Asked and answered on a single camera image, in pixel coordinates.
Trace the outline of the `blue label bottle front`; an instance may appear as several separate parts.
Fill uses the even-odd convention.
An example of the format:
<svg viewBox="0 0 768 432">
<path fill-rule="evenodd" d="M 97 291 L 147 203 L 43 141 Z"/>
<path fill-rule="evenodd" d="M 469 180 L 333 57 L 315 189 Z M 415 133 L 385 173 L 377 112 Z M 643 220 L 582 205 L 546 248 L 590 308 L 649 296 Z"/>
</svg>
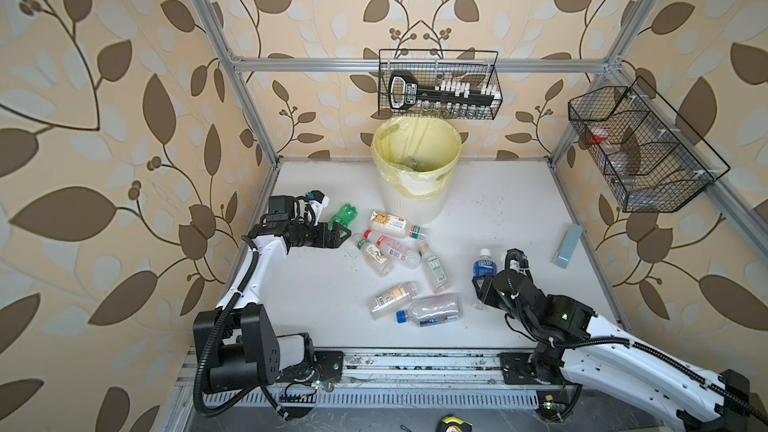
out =
<svg viewBox="0 0 768 432">
<path fill-rule="evenodd" d="M 478 300 L 476 308 L 478 310 L 485 310 L 487 309 L 486 299 L 493 279 L 498 273 L 497 264 L 493 260 L 489 249 L 484 248 L 480 250 L 479 258 L 474 262 L 472 271 L 472 285 Z"/>
</svg>

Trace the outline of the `clear bluish water bottle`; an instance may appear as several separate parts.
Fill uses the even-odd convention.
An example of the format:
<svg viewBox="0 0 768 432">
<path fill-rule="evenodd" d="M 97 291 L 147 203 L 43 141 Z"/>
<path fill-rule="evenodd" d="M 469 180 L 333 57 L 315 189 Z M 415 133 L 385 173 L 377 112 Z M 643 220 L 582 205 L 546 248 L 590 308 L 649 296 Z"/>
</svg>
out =
<svg viewBox="0 0 768 432">
<path fill-rule="evenodd" d="M 403 165 L 414 172 L 420 172 L 422 170 L 421 163 L 411 156 L 408 156 L 405 159 Z"/>
</svg>

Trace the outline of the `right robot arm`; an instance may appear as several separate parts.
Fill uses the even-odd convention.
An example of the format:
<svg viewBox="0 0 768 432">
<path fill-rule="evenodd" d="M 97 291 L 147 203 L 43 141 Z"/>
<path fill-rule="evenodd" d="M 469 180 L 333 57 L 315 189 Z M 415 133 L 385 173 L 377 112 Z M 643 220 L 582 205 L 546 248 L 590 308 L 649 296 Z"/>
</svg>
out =
<svg viewBox="0 0 768 432">
<path fill-rule="evenodd" d="M 544 293 L 519 249 L 507 251 L 503 270 L 474 273 L 472 284 L 482 304 L 515 320 L 533 342 L 529 352 L 501 354 L 509 385 L 595 389 L 676 431 L 745 431 L 750 419 L 767 421 L 745 376 L 685 363 L 574 298 Z"/>
</svg>

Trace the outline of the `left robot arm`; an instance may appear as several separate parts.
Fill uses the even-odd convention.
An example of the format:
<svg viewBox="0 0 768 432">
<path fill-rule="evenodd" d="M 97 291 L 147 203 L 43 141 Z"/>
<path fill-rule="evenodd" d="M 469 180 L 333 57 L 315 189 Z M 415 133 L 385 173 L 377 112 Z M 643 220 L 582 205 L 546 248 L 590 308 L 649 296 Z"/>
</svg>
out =
<svg viewBox="0 0 768 432">
<path fill-rule="evenodd" d="M 260 390 L 284 420 L 289 412 L 268 390 L 277 382 L 318 390 L 341 376 L 342 353 L 316 353 L 308 333 L 279 336 L 264 303 L 267 282 L 295 248 L 338 249 L 350 237 L 320 215 L 329 204 L 318 190 L 303 196 L 272 196 L 266 213 L 243 236 L 244 256 L 217 306 L 197 315 L 193 338 L 197 368 L 192 400 L 205 418 L 231 409 Z"/>
</svg>

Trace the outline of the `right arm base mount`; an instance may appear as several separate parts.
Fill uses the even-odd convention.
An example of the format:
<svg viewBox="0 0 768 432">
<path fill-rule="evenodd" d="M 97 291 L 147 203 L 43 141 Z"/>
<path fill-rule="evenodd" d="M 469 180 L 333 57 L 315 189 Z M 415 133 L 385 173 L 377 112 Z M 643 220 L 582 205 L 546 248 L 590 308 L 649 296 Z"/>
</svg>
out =
<svg viewBox="0 0 768 432">
<path fill-rule="evenodd" d="M 502 352 L 498 355 L 505 385 L 527 386 L 539 383 L 532 356 L 531 350 Z"/>
</svg>

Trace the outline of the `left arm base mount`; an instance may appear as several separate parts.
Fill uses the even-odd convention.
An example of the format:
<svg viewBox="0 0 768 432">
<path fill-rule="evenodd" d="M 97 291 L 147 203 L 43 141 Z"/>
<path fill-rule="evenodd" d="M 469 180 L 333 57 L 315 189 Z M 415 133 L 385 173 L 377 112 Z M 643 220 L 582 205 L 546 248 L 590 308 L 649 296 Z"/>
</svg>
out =
<svg viewBox="0 0 768 432">
<path fill-rule="evenodd" d="M 340 350 L 320 350 L 306 355 L 298 364 L 282 368 L 276 383 L 339 382 L 343 374 L 344 353 Z"/>
</svg>

